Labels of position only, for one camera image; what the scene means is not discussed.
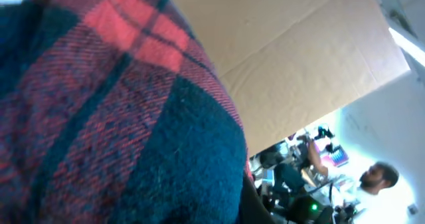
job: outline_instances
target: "white wall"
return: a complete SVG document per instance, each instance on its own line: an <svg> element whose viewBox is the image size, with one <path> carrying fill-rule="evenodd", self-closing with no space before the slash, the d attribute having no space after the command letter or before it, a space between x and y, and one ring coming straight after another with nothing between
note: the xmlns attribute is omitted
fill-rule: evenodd
<svg viewBox="0 0 425 224"><path fill-rule="evenodd" d="M412 28L425 43L425 0L399 0Z"/></svg>
<svg viewBox="0 0 425 224"><path fill-rule="evenodd" d="M394 202L387 221L425 223L425 87L415 74L409 72L313 125L322 122L333 126L349 153L345 169L351 174L360 176L377 160L398 168L398 185L380 194L386 203ZM420 213L408 219L407 205L415 200Z"/></svg>

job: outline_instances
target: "plaid shirt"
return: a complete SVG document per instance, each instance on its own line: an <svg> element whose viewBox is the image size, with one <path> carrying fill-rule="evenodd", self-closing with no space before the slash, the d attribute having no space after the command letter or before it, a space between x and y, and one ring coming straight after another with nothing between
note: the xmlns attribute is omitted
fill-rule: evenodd
<svg viewBox="0 0 425 224"><path fill-rule="evenodd" d="M234 223L246 155L170 0L0 8L2 223Z"/></svg>

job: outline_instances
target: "cardboard box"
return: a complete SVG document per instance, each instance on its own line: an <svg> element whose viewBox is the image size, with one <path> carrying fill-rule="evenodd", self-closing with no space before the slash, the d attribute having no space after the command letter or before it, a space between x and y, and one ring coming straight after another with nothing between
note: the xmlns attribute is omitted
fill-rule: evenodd
<svg viewBox="0 0 425 224"><path fill-rule="evenodd" d="M376 0L174 0L236 103L250 155L408 70Z"/></svg>

